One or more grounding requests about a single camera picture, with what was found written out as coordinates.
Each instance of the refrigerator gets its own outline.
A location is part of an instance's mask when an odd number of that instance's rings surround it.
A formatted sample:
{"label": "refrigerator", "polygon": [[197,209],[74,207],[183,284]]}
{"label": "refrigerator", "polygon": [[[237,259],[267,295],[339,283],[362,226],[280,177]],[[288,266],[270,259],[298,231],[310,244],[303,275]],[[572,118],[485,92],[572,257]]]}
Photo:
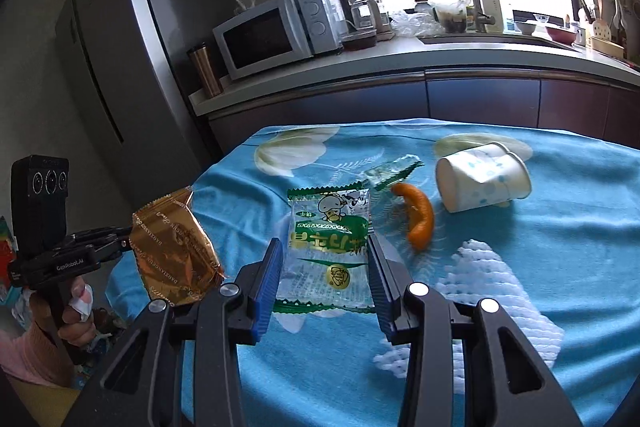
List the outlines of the refrigerator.
{"label": "refrigerator", "polygon": [[56,23],[63,72],[92,143],[134,208],[192,184],[222,157],[188,100],[201,85],[187,51],[214,46],[212,29],[234,5],[66,0]]}

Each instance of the copper thermos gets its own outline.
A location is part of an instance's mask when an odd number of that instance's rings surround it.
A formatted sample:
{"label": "copper thermos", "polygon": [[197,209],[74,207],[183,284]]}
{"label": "copper thermos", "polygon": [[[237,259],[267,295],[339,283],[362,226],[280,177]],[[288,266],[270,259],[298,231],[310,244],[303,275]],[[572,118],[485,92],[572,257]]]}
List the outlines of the copper thermos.
{"label": "copper thermos", "polygon": [[196,70],[198,70],[198,76],[200,77],[202,87],[209,95],[209,98],[213,98],[214,96],[222,93],[222,85],[211,68],[209,48],[207,45],[203,42],[202,44],[190,49],[187,52],[187,55],[189,55],[191,62],[195,66]]}

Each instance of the white paper cup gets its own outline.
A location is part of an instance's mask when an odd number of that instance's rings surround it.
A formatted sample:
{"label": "white paper cup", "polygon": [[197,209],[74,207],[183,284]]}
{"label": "white paper cup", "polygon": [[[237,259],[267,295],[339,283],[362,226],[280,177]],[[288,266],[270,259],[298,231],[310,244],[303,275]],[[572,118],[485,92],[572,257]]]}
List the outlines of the white paper cup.
{"label": "white paper cup", "polygon": [[498,142],[440,158],[436,183],[449,212],[523,200],[531,193],[524,162]]}

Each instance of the dish soap bottle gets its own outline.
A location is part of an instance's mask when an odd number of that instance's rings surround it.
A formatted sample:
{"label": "dish soap bottle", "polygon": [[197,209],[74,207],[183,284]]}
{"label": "dish soap bottle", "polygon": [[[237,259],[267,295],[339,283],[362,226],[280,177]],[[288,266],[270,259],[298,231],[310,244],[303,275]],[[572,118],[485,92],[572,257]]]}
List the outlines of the dish soap bottle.
{"label": "dish soap bottle", "polygon": [[509,0],[500,0],[502,6],[502,16],[504,17],[504,29],[510,32],[515,31],[516,25],[513,21],[513,8]]}
{"label": "dish soap bottle", "polygon": [[502,8],[500,8],[500,0],[480,0],[482,13],[495,18],[495,24],[487,24],[488,33],[502,33],[504,30],[504,20],[502,18]]}

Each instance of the microwave oven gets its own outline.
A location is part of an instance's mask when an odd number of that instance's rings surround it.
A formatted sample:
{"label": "microwave oven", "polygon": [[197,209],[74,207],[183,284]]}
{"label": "microwave oven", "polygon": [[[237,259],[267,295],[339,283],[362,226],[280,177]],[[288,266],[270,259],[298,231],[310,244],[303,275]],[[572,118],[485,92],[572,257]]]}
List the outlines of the microwave oven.
{"label": "microwave oven", "polygon": [[270,0],[213,30],[231,79],[340,50],[340,0]]}

